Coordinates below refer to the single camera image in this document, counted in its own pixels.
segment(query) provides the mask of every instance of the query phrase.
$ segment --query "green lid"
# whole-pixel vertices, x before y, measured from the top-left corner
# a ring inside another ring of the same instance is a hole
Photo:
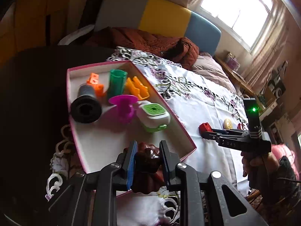
[[[161,115],[166,111],[160,104],[157,103],[144,105],[142,108],[148,115],[151,116]]]

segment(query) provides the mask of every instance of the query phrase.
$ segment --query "brown blanket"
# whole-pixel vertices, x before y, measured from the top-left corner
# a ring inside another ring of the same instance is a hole
[[[95,32],[85,45],[137,49],[180,63],[191,69],[198,58],[199,48],[187,37],[165,37],[131,28],[104,28]]]

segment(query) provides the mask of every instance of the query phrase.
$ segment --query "blue headboard panel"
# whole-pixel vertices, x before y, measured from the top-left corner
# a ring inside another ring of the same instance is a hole
[[[208,52],[213,56],[221,37],[221,31],[201,15],[191,12],[184,36],[197,45],[200,52]]]

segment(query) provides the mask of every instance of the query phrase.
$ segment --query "black tube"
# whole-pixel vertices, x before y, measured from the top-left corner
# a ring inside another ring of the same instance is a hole
[[[83,84],[79,87],[77,99],[71,104],[71,116],[76,122],[91,123],[100,117],[101,105],[92,86]]]

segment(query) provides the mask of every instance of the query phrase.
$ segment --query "screw head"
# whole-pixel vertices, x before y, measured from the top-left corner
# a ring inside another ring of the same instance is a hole
[[[177,167],[180,169],[185,169],[187,167],[187,165],[185,163],[178,163]]]
[[[219,171],[214,171],[211,173],[213,177],[215,178],[220,178],[222,176],[222,174]]]
[[[114,168],[120,167],[120,165],[117,162],[111,163],[111,166],[114,167]]]
[[[76,174],[76,176],[78,176],[78,177],[82,177],[82,176],[85,175],[85,172],[81,170],[81,171],[77,171],[75,174]]]

